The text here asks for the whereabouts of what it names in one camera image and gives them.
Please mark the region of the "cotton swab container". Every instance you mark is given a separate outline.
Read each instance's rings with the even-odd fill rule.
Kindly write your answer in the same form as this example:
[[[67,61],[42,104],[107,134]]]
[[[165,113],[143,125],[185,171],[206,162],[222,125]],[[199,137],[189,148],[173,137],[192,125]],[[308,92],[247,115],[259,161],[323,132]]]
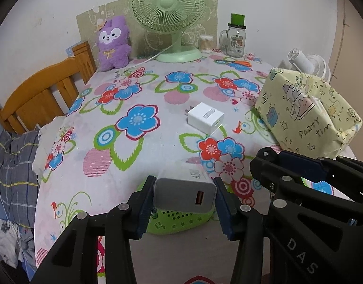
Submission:
[[[213,35],[200,35],[199,36],[199,49],[202,53],[211,53],[215,48],[215,41]]]

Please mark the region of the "beige door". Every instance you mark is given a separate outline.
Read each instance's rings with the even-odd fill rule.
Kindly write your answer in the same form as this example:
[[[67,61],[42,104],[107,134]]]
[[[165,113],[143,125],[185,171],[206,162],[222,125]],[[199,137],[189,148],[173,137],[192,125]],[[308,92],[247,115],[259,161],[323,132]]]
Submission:
[[[349,0],[337,0],[337,26],[329,67],[331,85],[363,120],[363,19]],[[350,147],[363,161],[363,126]]]

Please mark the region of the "orange handled scissors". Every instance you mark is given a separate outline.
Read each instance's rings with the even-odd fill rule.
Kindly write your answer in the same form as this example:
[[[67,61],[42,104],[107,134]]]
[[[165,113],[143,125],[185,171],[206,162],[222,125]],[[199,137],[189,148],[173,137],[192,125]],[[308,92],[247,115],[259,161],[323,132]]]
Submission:
[[[215,63],[221,64],[221,65],[228,65],[232,68],[251,68],[251,63],[247,61],[238,61],[238,60],[214,60]]]

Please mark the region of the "patterned cloth on floor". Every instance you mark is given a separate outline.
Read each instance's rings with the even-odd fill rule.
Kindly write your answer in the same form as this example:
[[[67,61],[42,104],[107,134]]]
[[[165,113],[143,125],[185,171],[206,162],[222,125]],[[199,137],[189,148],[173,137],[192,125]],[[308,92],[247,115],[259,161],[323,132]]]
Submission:
[[[0,219],[0,256],[4,263],[17,268],[18,262],[36,268],[33,230]]]

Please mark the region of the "yellow cartoon paper box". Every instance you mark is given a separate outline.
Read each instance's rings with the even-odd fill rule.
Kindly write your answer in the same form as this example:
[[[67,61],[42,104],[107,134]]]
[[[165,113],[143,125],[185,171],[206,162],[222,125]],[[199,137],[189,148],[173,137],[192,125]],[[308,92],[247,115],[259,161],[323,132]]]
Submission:
[[[363,125],[322,78],[281,68],[270,70],[255,109],[283,150],[310,158],[335,158]]]

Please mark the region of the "floral tablecloth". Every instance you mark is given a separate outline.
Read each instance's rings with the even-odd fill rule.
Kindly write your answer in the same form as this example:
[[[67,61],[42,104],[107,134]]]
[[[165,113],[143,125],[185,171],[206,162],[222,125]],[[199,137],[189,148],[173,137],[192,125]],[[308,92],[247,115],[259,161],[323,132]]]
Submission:
[[[255,109],[272,66],[249,54],[232,68],[211,54],[195,62],[136,60],[96,72],[69,111],[40,131],[33,169],[41,178],[35,215],[40,264],[80,212],[99,215],[127,201],[150,175],[173,163],[201,165],[242,204],[267,212],[270,193],[252,176],[259,149],[283,149]],[[225,114],[210,136],[187,124],[198,103]],[[97,244],[97,283],[105,283],[105,237]]]

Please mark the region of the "glass mason jar green lid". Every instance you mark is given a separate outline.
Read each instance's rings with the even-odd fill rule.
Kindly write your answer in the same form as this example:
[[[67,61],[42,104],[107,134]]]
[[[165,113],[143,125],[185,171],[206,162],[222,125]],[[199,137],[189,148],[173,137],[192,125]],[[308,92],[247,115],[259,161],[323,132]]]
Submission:
[[[220,32],[219,44],[230,57],[241,58],[244,56],[246,42],[245,20],[245,15],[232,13],[227,28]]]

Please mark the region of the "grey plaid bedding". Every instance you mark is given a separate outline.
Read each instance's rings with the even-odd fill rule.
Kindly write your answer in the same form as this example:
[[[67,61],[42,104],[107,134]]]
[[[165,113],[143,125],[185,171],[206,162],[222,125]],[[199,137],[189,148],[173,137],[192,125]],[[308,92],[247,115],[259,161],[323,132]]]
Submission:
[[[0,134],[0,202],[8,220],[33,229],[39,182],[32,170],[38,131]]]

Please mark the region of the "purple plush toy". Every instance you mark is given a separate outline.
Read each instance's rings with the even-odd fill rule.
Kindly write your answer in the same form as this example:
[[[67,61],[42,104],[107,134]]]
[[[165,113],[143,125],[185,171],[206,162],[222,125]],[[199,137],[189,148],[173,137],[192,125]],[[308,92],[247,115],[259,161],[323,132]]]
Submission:
[[[97,34],[99,70],[121,69],[129,64],[129,28],[123,15],[104,23]]]

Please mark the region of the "green desk fan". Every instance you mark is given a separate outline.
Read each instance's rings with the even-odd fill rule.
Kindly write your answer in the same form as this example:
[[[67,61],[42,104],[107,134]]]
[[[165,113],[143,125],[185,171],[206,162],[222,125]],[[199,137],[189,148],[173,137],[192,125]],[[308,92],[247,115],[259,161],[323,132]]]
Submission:
[[[196,47],[182,44],[182,34],[200,20],[205,4],[206,0],[129,0],[140,26],[171,37],[171,44],[155,55],[163,63],[193,62],[202,57]]]

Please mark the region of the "beige cartoon board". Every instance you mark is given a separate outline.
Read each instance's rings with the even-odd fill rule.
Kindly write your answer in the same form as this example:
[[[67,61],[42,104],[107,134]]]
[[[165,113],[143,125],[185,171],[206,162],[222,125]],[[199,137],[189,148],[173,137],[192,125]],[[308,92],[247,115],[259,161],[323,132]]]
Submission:
[[[201,35],[211,35],[217,43],[217,6],[218,0],[206,0],[205,11],[200,20],[186,29],[181,36],[182,45],[199,46]],[[171,36],[149,31],[138,22],[129,9],[129,0],[116,0],[111,3],[96,6],[76,16],[82,41],[90,45],[92,56],[98,61],[97,33],[102,25],[117,15],[125,16],[129,28],[129,45],[132,50],[130,57],[154,55],[159,49],[171,45]]]

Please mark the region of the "white standing fan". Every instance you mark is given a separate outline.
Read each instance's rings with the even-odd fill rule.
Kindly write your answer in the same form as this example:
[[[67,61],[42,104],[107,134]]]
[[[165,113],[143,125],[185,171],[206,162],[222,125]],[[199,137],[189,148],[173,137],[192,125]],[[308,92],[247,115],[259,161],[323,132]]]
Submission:
[[[287,80],[293,82],[293,76],[299,77],[300,73],[319,77],[322,81],[329,83],[331,72],[325,59],[318,54],[305,54],[299,48],[293,48],[287,54],[287,59],[292,65],[292,69],[281,66],[273,70],[274,74],[281,74]]]

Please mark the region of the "wooden chair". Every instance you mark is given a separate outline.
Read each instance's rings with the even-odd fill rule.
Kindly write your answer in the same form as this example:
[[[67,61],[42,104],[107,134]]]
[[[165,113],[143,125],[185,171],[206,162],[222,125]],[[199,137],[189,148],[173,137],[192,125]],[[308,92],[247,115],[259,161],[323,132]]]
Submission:
[[[14,90],[0,108],[0,124],[6,131],[22,135],[63,116],[51,88],[58,90],[68,108],[72,106],[79,94],[72,77],[79,74],[87,83],[96,72],[88,42],[74,46],[72,52],[73,57],[38,71]]]

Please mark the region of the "white 45W charger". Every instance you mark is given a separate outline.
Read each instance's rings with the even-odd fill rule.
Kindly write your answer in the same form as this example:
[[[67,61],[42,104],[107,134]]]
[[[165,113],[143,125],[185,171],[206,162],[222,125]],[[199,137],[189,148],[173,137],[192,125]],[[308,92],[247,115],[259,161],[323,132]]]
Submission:
[[[180,162],[161,171],[153,193],[154,206],[160,210],[209,213],[217,187],[201,165]]]

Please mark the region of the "green perforated device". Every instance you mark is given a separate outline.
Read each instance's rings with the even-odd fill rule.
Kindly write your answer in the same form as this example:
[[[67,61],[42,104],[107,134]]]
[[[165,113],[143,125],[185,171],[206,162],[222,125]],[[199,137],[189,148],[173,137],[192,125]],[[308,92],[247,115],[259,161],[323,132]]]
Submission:
[[[169,235],[198,227],[210,220],[214,207],[209,213],[185,213],[160,210],[153,205],[147,232],[154,235]]]

